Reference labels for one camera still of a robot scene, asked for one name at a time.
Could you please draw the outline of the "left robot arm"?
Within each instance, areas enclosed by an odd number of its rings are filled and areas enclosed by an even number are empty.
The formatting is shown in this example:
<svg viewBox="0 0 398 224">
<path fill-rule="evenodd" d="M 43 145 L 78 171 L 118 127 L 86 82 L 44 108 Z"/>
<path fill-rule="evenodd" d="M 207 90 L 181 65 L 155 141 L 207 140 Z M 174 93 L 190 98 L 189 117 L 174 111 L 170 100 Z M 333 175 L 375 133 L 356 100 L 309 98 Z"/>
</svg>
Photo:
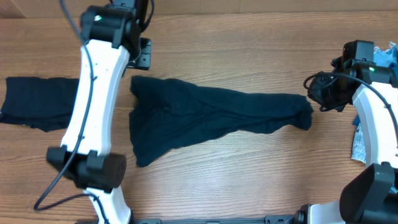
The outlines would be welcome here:
<svg viewBox="0 0 398 224">
<path fill-rule="evenodd" d="M 151 41 L 143 38 L 153 1 L 110 1 L 90 6 L 72 27 L 81 42 L 81 72 L 67 131 L 47 162 L 82 189 L 98 223 L 132 223 L 121 188 L 126 157 L 111 150 L 111 125 L 119 84 L 129 68 L 148 70 Z"/>
</svg>

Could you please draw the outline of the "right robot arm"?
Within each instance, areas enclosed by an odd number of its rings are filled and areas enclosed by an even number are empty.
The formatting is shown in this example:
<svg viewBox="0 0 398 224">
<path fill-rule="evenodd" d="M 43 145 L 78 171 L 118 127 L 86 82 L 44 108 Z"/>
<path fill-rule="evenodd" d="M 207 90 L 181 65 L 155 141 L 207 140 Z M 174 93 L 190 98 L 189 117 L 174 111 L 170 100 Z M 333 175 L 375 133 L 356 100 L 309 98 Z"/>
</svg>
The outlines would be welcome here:
<svg viewBox="0 0 398 224">
<path fill-rule="evenodd" d="M 332 61 L 332 72 L 304 81 L 320 111 L 353 105 L 359 116 L 366 168 L 342 191 L 340 199 L 307 204 L 289 223 L 397 223 L 397 67 L 374 62 L 374 43 L 348 42 Z"/>
</svg>

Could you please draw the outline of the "dark navy t-shirt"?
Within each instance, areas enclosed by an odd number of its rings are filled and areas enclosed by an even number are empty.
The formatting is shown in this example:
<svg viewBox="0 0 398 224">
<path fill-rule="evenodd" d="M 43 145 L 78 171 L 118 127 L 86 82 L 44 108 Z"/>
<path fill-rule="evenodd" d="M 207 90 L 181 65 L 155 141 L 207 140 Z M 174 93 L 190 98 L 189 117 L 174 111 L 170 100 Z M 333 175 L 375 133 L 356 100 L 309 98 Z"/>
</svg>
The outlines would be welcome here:
<svg viewBox="0 0 398 224">
<path fill-rule="evenodd" d="M 137 103 L 129 114 L 136 164 L 146 167 L 171 149 L 235 131 L 270 134 L 286 125 L 309 130 L 313 108 L 305 96 L 243 93 L 178 79 L 134 76 Z"/>
</svg>

